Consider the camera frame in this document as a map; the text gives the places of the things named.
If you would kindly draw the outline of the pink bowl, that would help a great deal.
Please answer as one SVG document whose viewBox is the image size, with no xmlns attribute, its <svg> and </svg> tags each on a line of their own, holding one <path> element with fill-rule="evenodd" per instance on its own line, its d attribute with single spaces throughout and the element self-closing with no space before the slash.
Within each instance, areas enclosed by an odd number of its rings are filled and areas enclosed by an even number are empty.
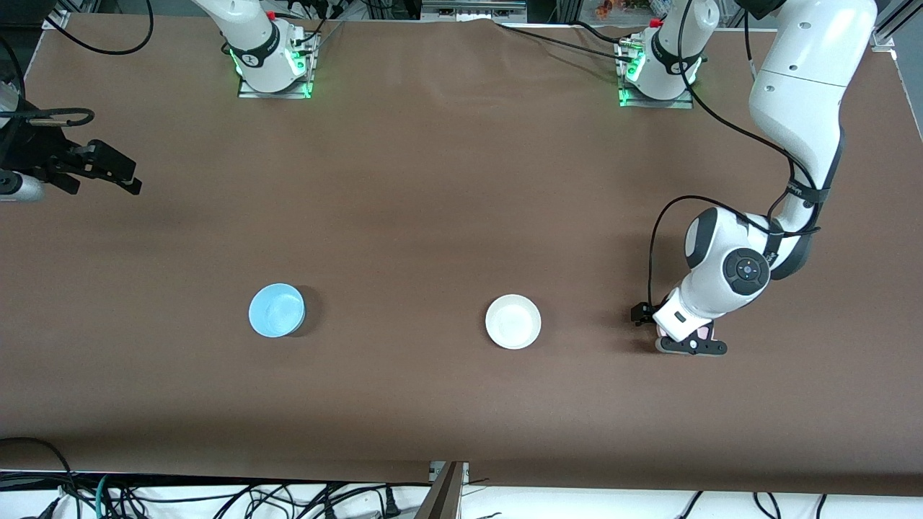
<svg viewBox="0 0 923 519">
<path fill-rule="evenodd" d="M 712 323 L 707 323 L 706 325 L 696 329 L 695 332 L 690 333 L 688 337 L 682 339 L 681 341 L 676 341 L 659 325 L 656 326 L 656 331 L 657 345 L 668 349 L 676 349 L 682 346 L 686 349 L 703 350 L 709 348 L 713 340 Z"/>
</svg>

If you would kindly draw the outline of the grey power strip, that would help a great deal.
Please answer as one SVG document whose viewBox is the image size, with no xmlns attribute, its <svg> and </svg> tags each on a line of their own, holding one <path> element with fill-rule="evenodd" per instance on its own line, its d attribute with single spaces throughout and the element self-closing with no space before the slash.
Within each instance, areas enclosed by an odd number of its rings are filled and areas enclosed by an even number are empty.
<svg viewBox="0 0 923 519">
<path fill-rule="evenodd" d="M 422 21 L 491 19 L 527 23 L 526 0 L 420 0 Z"/>
</svg>

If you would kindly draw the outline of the brown table cover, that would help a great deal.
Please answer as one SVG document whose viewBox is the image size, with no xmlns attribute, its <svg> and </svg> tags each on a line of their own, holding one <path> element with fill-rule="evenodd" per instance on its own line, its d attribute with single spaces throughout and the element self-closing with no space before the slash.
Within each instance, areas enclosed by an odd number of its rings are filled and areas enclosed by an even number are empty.
<svg viewBox="0 0 923 519">
<path fill-rule="evenodd" d="M 923 495 L 923 142 L 887 53 L 810 259 L 702 358 L 629 320 L 650 230 L 688 194 L 763 213 L 778 152 L 489 21 L 349 23 L 311 99 L 238 98 L 220 46 L 207 17 L 119 57 L 44 33 L 27 98 L 95 111 L 67 135 L 143 189 L 0 203 L 0 438 L 78 471 Z M 273 283 L 286 337 L 249 324 Z M 508 293 L 542 316 L 521 350 L 485 331 Z"/>
</svg>

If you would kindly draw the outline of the orange patterned object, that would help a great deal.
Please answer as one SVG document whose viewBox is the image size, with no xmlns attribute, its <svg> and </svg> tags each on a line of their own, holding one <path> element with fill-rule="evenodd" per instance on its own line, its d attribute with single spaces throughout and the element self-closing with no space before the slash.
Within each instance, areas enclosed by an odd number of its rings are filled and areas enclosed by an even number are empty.
<svg viewBox="0 0 923 519">
<path fill-rule="evenodd" d="M 648 16 L 652 13 L 650 0 L 594 0 L 596 6 L 593 14 L 597 20 L 606 20 L 623 14 L 639 14 Z"/>
</svg>

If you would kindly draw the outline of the blue bowl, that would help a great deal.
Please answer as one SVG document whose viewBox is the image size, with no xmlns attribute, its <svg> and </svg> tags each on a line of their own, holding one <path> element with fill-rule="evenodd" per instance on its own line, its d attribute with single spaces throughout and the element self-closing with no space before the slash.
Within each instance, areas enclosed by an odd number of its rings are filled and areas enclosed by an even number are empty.
<svg viewBox="0 0 923 519">
<path fill-rule="evenodd" d="M 273 283 L 260 289 L 252 298 L 249 309 L 249 324 L 254 331 L 267 338 L 291 335 L 299 329 L 306 318 L 306 304 L 296 286 Z"/>
</svg>

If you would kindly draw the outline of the white bowl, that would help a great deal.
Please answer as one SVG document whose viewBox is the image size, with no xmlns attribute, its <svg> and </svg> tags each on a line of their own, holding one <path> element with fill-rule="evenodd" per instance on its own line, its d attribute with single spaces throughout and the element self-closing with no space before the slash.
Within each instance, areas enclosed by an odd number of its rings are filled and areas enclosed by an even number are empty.
<svg viewBox="0 0 923 519">
<path fill-rule="evenodd" d="M 507 350 L 521 350 L 534 344 L 542 324 L 537 305 L 517 293 L 495 299 L 485 312 L 488 337 L 495 345 Z"/>
</svg>

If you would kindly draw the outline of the aluminium profile post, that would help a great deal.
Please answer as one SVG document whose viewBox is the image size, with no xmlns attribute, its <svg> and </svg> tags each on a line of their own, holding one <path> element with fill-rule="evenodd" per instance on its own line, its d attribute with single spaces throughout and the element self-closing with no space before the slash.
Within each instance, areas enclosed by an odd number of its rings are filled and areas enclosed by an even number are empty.
<svg viewBox="0 0 923 519">
<path fill-rule="evenodd" d="M 470 481 L 468 462 L 432 462 L 435 481 L 413 519 L 459 519 L 462 490 Z"/>
</svg>

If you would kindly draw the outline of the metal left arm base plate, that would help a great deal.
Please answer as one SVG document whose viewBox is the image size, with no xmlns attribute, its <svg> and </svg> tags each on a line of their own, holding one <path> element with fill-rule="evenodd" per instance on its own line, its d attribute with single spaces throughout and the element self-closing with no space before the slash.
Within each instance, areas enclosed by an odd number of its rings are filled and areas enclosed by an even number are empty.
<svg viewBox="0 0 923 519">
<path fill-rule="evenodd" d="M 689 92 L 683 92 L 675 99 L 655 99 L 642 93 L 636 85 L 625 83 L 619 86 L 619 105 L 650 109 L 692 109 L 694 102 Z"/>
</svg>

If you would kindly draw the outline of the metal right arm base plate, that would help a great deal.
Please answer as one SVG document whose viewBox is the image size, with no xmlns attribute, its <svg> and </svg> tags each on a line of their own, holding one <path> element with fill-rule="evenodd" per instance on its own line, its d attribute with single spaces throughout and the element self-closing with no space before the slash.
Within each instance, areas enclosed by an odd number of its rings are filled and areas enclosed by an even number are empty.
<svg viewBox="0 0 923 519">
<path fill-rule="evenodd" d="M 302 76 L 295 82 L 277 92 L 259 92 L 244 79 L 239 82 L 237 97 L 242 99 L 310 99 L 313 93 L 313 76 Z"/>
</svg>

